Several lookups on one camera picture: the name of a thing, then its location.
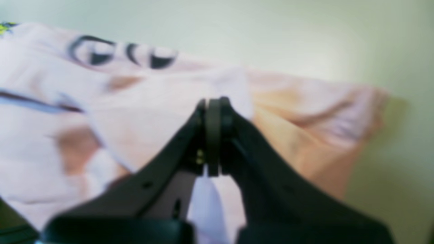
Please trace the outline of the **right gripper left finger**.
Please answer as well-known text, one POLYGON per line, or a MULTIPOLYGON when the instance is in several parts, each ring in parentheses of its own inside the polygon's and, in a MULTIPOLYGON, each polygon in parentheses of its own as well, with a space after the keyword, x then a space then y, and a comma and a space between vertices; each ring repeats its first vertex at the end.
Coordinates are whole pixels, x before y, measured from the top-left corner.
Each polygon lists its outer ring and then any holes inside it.
POLYGON ((198 176, 219 175, 221 99, 200 100, 144 168, 101 196, 54 217, 45 244, 195 244, 186 220, 198 176))

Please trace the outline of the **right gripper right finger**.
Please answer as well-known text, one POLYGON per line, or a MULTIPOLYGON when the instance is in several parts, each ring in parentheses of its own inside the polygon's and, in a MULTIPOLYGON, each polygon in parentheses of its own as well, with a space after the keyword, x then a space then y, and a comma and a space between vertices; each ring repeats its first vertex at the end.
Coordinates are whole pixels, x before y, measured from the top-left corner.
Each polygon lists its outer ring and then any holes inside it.
POLYGON ((389 229, 300 176, 259 130, 220 99, 221 167, 236 182, 246 225, 238 244, 393 244, 389 229))

